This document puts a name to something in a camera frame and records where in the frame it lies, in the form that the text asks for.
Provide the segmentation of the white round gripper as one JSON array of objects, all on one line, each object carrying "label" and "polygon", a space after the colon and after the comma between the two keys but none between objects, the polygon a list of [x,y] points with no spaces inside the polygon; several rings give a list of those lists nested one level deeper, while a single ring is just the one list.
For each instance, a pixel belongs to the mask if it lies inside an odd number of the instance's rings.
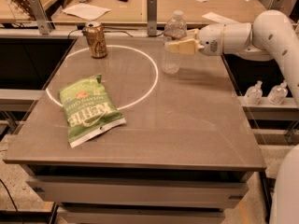
[{"label": "white round gripper", "polygon": [[219,56],[223,51],[223,31],[223,24],[210,24],[201,30],[191,29],[187,31],[188,39],[165,42],[164,48],[177,54],[195,54],[200,51],[206,56]]}]

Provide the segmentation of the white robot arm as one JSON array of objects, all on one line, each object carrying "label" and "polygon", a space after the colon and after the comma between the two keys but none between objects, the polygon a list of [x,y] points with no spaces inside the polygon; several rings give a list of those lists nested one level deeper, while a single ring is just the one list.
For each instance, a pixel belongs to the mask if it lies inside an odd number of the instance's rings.
[{"label": "white robot arm", "polygon": [[[234,54],[246,60],[275,60],[292,97],[299,105],[299,38],[287,16],[266,10],[254,23],[211,24],[192,29],[164,48],[178,54],[207,56]],[[299,224],[299,146],[293,147],[279,166],[269,224]]]}]

